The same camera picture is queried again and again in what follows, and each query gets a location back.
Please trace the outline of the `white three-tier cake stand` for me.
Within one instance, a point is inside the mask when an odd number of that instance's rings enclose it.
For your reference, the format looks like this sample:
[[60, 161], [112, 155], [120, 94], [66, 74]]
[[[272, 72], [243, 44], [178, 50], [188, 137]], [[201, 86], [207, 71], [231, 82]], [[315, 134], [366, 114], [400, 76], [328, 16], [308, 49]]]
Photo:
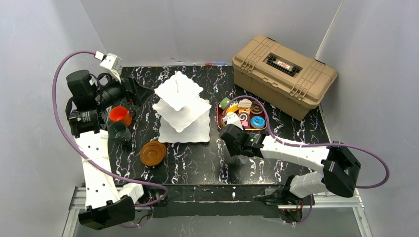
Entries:
[[180, 71], [159, 85], [159, 101], [152, 108], [160, 116], [160, 143], [207, 143], [210, 141], [209, 100], [203, 88]]

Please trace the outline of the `metal serving tongs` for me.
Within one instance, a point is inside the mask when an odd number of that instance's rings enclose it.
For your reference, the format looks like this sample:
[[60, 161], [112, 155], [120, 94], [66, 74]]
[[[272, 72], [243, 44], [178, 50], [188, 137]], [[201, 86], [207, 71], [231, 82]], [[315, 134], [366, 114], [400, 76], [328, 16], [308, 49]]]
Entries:
[[245, 155], [237, 155], [237, 158], [239, 159], [241, 164], [246, 164], [252, 157], [248, 157]]

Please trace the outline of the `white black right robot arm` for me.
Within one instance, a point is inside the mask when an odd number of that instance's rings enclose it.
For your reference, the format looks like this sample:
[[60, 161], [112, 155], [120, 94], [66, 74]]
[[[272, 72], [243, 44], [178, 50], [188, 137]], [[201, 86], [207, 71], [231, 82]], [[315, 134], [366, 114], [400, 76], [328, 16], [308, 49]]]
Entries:
[[304, 143], [287, 146], [266, 131], [247, 133], [233, 124], [223, 128], [219, 137], [230, 156], [278, 159], [312, 170], [305, 175], [291, 175], [274, 199], [298, 200], [323, 192], [344, 198], [354, 195], [361, 165], [346, 147], [308, 147]]

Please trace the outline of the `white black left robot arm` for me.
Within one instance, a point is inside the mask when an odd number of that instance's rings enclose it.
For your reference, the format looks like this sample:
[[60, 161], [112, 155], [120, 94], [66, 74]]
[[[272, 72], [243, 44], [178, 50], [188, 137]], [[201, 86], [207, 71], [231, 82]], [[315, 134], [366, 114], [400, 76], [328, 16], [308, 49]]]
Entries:
[[120, 143], [131, 140], [128, 126], [115, 121], [107, 130], [108, 107], [126, 100], [140, 107], [153, 95], [151, 88], [140, 85], [132, 76], [114, 79], [108, 73], [98, 77], [88, 70], [78, 70], [66, 76], [72, 94], [66, 106], [66, 116], [76, 145], [87, 158], [82, 159], [86, 198], [85, 212], [78, 215], [81, 225], [102, 230], [135, 219], [136, 202], [144, 195], [141, 184], [126, 182], [120, 191], [111, 171], [108, 140]]

